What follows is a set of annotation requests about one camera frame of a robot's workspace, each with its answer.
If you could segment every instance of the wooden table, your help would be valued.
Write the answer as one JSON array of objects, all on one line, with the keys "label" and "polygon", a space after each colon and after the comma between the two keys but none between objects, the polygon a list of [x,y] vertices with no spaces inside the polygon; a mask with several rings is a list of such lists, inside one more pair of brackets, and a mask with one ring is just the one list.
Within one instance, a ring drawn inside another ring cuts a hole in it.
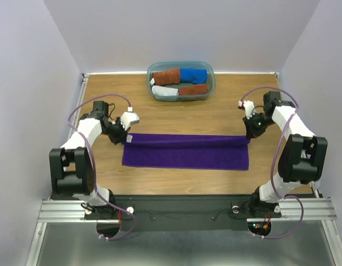
[{"label": "wooden table", "polygon": [[[146,75],[91,75],[84,100],[106,93],[120,93],[129,98],[140,123],[130,132],[154,134],[244,135],[242,117],[237,109],[239,99],[258,86],[278,86],[274,75],[216,75],[215,92],[204,101],[160,102],[146,88]],[[263,104],[258,90],[248,99]],[[126,111],[127,103],[117,97],[103,98],[115,103],[112,117]],[[86,104],[81,114],[92,110]],[[193,170],[136,168],[121,165],[123,145],[114,145],[107,136],[99,136],[93,144],[98,183],[115,194],[251,194],[269,180],[270,166],[280,136],[273,125],[249,144],[249,170]],[[295,193],[311,193],[301,186]]]}]

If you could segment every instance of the blue towel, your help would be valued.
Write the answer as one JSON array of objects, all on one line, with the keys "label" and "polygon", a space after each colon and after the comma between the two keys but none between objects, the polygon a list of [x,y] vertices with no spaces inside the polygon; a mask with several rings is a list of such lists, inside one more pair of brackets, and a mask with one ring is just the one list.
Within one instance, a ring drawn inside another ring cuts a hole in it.
[{"label": "blue towel", "polygon": [[203,84],[206,82],[208,74],[206,69],[181,68],[181,82],[190,82],[193,84]]}]

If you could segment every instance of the towel tag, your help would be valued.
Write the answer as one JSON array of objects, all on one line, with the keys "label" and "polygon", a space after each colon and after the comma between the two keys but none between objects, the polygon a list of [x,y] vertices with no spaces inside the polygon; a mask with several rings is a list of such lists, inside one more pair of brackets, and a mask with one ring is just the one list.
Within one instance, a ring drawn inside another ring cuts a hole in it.
[{"label": "towel tag", "polygon": [[132,135],[127,135],[126,136],[126,142],[130,143],[132,140]]}]

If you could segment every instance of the folded purple fabric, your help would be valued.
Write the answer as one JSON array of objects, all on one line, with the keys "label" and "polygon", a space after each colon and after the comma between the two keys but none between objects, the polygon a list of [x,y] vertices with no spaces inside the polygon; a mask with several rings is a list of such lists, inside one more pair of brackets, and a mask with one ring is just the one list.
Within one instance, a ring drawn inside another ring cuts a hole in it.
[{"label": "folded purple fabric", "polygon": [[122,155],[125,166],[248,170],[246,136],[129,135]]}]

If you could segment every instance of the white wall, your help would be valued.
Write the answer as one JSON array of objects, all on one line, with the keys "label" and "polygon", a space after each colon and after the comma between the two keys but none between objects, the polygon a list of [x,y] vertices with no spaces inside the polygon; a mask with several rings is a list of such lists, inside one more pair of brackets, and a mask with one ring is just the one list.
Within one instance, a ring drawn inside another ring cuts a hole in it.
[{"label": "white wall", "polygon": [[80,70],[146,71],[200,60],[278,71],[319,0],[45,0]]},{"label": "white wall", "polygon": [[342,0],[321,0],[279,82],[309,128],[328,139],[320,190],[333,199],[342,235]]},{"label": "white wall", "polygon": [[80,83],[43,1],[0,1],[0,266],[25,265]]}]

